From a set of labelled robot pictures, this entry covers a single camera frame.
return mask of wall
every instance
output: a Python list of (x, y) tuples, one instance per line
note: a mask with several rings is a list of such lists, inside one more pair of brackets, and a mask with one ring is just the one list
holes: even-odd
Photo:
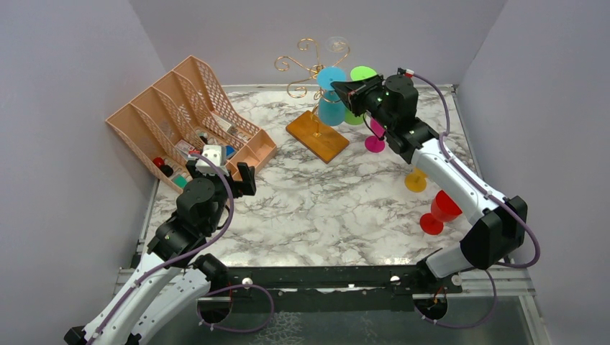
[[(130, 0), (165, 69), (188, 55), (208, 62), (223, 84), (289, 83), (304, 70), (278, 72), (273, 61), (293, 55), (315, 63), (296, 43), (313, 37), (348, 39), (342, 66), (398, 66), (433, 81), (458, 83), (506, 0)], [(322, 63), (336, 56), (322, 47)]]
[(127, 1), (0, 5), (0, 344), (62, 344), (111, 297), (153, 179), (105, 125), (163, 74)]
[(458, 89), (484, 177), (529, 204), (555, 345), (610, 338), (609, 14), (604, 0), (509, 0)]

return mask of wooden base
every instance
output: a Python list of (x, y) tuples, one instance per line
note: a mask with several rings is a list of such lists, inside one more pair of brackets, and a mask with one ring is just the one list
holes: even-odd
[(332, 127), (322, 123), (318, 125), (311, 119), (310, 111), (305, 111), (288, 124), (286, 131), (327, 164), (350, 144)]

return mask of plastic crate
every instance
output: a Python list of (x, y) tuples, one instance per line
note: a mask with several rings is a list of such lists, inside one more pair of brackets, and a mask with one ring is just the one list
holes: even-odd
[[(232, 125), (229, 132), (215, 116)], [(276, 144), (264, 130), (243, 119), (233, 109), (211, 68), (193, 56), (186, 58), (106, 122), (154, 176), (179, 193), (182, 188), (172, 179), (177, 175), (191, 179), (186, 170), (186, 158), (176, 148), (181, 140), (201, 148), (204, 142), (200, 135), (205, 135), (209, 144), (234, 147), (236, 152), (228, 159), (226, 167), (235, 180), (241, 180), (238, 162), (254, 166), (258, 173), (277, 152)], [(172, 176), (166, 177), (157, 168), (153, 163), (156, 157), (163, 158), (174, 169)]]

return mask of table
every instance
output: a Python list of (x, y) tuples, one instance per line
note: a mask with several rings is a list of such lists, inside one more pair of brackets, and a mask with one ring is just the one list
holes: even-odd
[[(452, 128), (447, 146), (474, 170), (451, 90), (442, 90)], [(294, 99), (265, 87), (228, 95), (239, 114), (267, 131), (278, 153), (258, 173), (256, 195), (236, 200), (229, 231), (209, 248), (226, 266), (414, 264), (470, 229), (462, 216), (438, 236), (425, 234), (419, 218), (440, 189), (431, 181), (422, 193), (406, 189), (412, 167), (388, 147), (367, 151), (364, 125), (337, 127), (350, 145), (328, 165), (297, 142), (286, 125), (314, 106), (312, 95)], [(417, 116), (438, 132), (445, 128), (433, 89), (419, 89)], [(159, 185), (146, 242), (176, 209), (177, 196)]]

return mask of marble tabletop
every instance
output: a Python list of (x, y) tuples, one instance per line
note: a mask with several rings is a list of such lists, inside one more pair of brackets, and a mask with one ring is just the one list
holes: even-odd
[[(447, 146), (474, 169), (450, 89), (443, 92), (452, 128)], [(422, 193), (406, 189), (404, 178), (413, 167), (388, 147), (367, 151), (370, 132), (364, 125), (336, 127), (350, 145), (328, 165), (297, 142), (286, 125), (313, 107), (312, 96), (294, 99), (262, 87), (228, 95), (239, 114), (267, 131), (278, 153), (257, 174), (256, 195), (235, 201), (229, 231), (207, 251), (227, 266), (414, 264), (470, 229), (461, 216), (440, 235), (425, 234), (419, 218), (430, 212), (439, 187), (428, 180)], [(417, 116), (438, 132), (445, 128), (442, 104), (431, 88), (419, 89)], [(177, 196), (159, 184), (147, 243), (176, 209)]]

